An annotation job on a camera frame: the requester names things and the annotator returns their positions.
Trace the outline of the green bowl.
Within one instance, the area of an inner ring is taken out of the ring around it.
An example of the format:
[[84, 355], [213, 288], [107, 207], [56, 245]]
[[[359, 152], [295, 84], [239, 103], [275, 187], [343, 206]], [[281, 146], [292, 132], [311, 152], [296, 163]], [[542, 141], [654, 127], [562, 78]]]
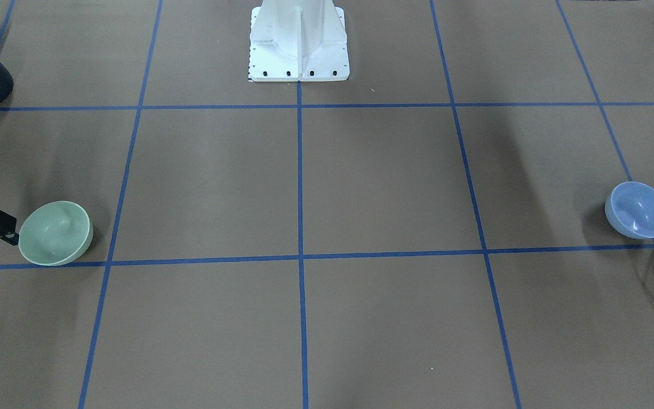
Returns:
[[93, 236], [93, 221], [80, 204], [56, 201], [39, 207], [26, 218], [18, 248], [32, 264], [63, 266], [83, 256]]

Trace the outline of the blue bowl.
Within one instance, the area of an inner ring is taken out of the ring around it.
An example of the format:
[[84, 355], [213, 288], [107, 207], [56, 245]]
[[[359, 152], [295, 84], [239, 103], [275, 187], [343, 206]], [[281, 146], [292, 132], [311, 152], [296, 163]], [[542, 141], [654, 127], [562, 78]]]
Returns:
[[603, 206], [607, 222], [631, 239], [654, 239], [654, 188], [636, 181], [618, 184]]

